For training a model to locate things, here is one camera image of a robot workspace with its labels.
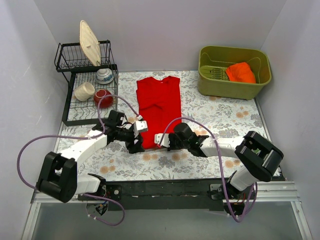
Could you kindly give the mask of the red t shirt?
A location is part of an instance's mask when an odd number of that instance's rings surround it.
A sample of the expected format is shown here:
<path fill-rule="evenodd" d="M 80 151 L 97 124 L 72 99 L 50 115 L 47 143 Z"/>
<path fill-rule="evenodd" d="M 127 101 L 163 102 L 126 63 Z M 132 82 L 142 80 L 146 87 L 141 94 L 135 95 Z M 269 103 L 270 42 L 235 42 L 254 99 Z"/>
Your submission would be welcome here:
<path fill-rule="evenodd" d="M 182 116 L 180 78 L 167 76 L 162 80 L 146 77 L 136 82 L 137 102 L 139 114 L 147 122 L 148 131 L 143 132 L 142 146 L 144 149 L 156 147 L 155 135 L 172 133 L 175 125 L 181 123 L 177 120 L 167 125 L 174 119 Z"/>

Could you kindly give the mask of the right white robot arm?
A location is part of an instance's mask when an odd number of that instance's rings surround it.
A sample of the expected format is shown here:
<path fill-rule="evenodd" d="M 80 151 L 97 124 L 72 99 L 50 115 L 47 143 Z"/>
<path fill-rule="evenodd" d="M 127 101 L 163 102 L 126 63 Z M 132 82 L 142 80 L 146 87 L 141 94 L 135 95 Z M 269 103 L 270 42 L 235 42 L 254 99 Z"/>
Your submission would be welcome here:
<path fill-rule="evenodd" d="M 243 137 L 218 138 L 197 135 L 188 124 L 182 122 L 172 133 L 154 138 L 167 150 L 187 150 L 196 157 L 222 157 L 239 159 L 243 164 L 225 183 L 230 199 L 237 199 L 256 182 L 270 182 L 284 158 L 282 151 L 255 131 Z"/>

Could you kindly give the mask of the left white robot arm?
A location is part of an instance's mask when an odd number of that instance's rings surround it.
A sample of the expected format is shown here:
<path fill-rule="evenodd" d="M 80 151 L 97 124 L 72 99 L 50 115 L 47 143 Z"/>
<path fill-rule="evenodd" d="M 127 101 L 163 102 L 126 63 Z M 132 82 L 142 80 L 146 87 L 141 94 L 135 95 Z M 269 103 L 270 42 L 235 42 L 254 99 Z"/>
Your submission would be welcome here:
<path fill-rule="evenodd" d="M 144 152 L 142 133 L 148 130 L 142 116 L 125 126 L 125 114 L 112 110 L 108 118 L 95 125 L 84 139 L 55 153 L 49 152 L 43 161 L 36 189 L 62 203 L 74 195 L 90 194 L 95 200 L 107 195 L 107 181 L 93 173 L 78 174 L 78 168 L 98 150 L 114 141 L 123 142 L 130 154 Z"/>

